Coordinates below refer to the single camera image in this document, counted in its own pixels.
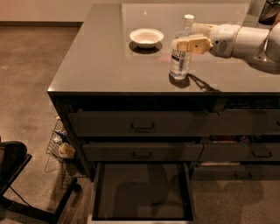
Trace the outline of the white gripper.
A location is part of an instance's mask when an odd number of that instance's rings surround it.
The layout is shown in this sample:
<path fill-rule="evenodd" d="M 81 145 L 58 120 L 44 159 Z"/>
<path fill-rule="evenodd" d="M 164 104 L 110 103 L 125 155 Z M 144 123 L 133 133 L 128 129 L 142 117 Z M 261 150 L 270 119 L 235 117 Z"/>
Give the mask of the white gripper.
<path fill-rule="evenodd" d="M 210 52 L 215 57 L 231 58 L 234 42 L 238 31 L 238 24 L 201 24 L 192 25 L 192 35 L 189 37 L 175 38 L 171 42 L 172 50 L 188 53 L 204 54 Z"/>

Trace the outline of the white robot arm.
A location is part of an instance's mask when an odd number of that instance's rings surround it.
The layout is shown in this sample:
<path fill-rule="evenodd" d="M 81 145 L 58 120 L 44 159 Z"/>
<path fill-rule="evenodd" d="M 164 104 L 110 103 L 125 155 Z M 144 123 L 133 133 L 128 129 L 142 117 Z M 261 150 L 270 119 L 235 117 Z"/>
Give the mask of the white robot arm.
<path fill-rule="evenodd" d="M 280 74 L 280 24 L 272 29 L 238 24 L 198 24 L 188 37 L 175 38 L 171 48 L 187 53 L 211 53 L 214 57 L 235 58 L 269 74 Z"/>

